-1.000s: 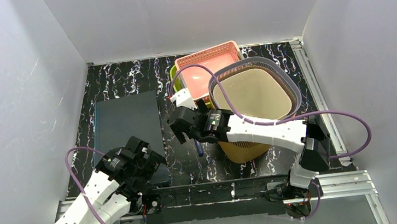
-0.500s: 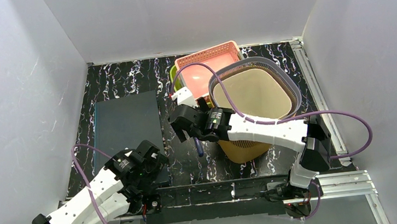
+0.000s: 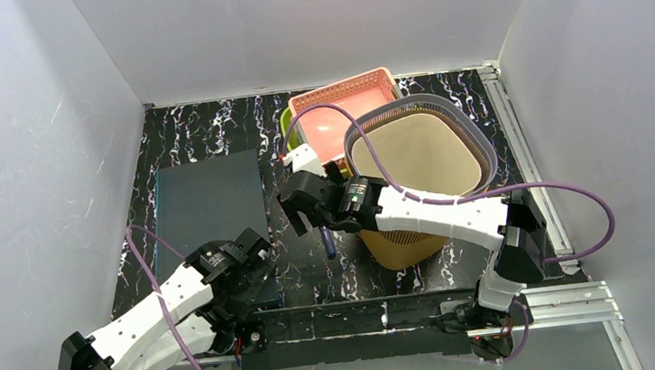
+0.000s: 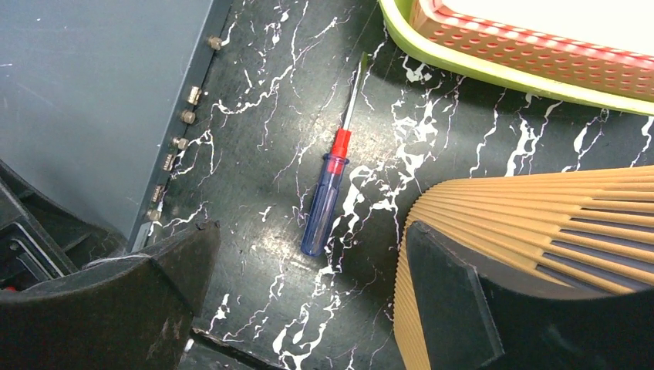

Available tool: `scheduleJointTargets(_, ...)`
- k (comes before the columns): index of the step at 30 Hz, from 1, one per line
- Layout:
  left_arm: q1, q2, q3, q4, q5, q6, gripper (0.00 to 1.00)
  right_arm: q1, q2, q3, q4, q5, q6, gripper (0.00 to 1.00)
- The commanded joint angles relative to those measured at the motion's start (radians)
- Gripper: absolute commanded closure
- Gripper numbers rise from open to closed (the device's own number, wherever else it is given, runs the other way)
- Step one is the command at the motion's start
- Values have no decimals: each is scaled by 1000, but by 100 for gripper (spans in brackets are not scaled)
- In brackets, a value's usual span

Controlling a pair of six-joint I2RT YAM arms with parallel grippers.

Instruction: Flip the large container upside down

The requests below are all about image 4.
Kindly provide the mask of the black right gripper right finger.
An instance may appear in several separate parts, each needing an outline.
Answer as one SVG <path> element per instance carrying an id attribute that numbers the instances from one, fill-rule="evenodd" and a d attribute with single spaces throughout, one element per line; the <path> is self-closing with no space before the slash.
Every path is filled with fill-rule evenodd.
<path id="1" fill-rule="evenodd" d="M 428 369 L 651 369 L 653 291 L 524 273 L 415 222 L 406 232 Z"/>

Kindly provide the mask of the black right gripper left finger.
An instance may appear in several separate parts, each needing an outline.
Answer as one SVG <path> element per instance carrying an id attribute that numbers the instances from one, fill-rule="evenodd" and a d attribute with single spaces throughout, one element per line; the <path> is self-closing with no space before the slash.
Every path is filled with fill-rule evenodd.
<path id="1" fill-rule="evenodd" d="M 1 293 L 3 369 L 175 369 L 220 248 L 216 221 Z"/>

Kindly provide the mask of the orange slatted waste bin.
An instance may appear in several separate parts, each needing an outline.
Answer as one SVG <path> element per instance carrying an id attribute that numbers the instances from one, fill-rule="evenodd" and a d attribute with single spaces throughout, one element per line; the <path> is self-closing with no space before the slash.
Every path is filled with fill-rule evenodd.
<path id="1" fill-rule="evenodd" d="M 653 291 L 651 166 L 444 181 L 411 207 L 399 250 L 394 334 L 408 369 L 428 369 L 406 252 L 415 222 L 556 284 Z"/>

